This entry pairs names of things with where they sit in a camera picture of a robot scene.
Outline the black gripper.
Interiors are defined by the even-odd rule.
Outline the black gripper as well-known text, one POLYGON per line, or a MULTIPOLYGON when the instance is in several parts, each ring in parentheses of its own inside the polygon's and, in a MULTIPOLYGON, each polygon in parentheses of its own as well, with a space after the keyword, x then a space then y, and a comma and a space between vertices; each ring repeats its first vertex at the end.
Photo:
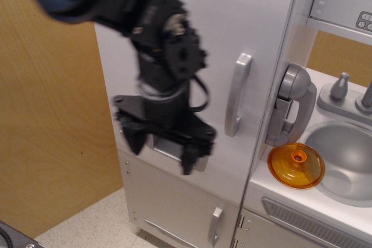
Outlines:
POLYGON ((189 106, 189 85, 173 96, 160 99, 115 96, 116 117, 131 151, 139 155, 149 134, 178 143, 183 146, 183 175, 190 175, 201 157, 212 154, 216 137, 216 130, 196 115, 209 103, 207 89, 204 92, 205 102, 197 107, 189 106))

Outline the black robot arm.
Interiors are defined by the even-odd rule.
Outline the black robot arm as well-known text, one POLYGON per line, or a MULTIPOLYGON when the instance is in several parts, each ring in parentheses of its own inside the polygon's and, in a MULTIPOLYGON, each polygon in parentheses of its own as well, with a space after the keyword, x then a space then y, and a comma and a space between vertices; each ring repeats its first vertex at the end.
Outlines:
POLYGON ((206 52, 179 0, 37 0, 53 19, 94 21, 128 38, 139 63, 137 96, 113 98, 124 137, 139 154, 148 135, 181 146, 183 173, 212 152, 216 130, 189 104, 190 83, 206 66, 206 52))

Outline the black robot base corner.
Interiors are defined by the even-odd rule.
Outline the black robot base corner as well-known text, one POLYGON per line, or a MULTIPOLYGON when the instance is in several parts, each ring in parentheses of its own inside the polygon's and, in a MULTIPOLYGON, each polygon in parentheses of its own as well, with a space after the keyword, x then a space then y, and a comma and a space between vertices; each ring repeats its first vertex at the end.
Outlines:
POLYGON ((1 222, 1 247, 39 247, 38 242, 1 222))

